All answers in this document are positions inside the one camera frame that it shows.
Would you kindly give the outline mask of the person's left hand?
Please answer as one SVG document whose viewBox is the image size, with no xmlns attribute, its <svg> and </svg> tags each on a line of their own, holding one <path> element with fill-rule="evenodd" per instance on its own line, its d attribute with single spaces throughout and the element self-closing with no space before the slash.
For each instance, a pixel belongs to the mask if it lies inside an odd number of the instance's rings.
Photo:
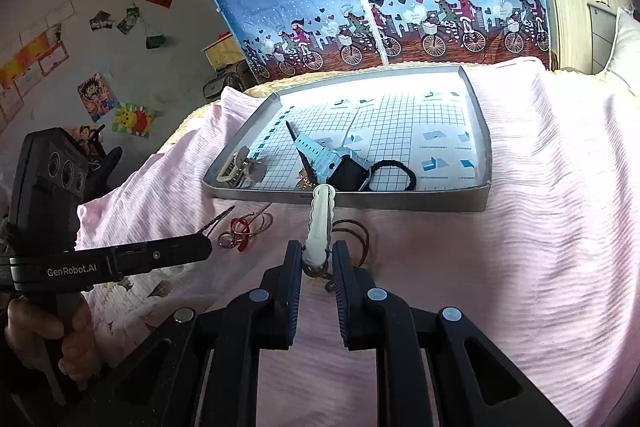
<svg viewBox="0 0 640 427">
<path fill-rule="evenodd" d="M 72 320 L 72 331 L 54 315 L 43 311 L 25 298 L 13 299 L 8 306 L 8 324 L 4 338 L 27 367 L 43 369 L 48 361 L 46 340 L 61 340 L 60 371 L 73 381 L 86 381 L 101 370 L 101 355 L 94 337 L 91 311 L 80 297 Z"/>
</svg>

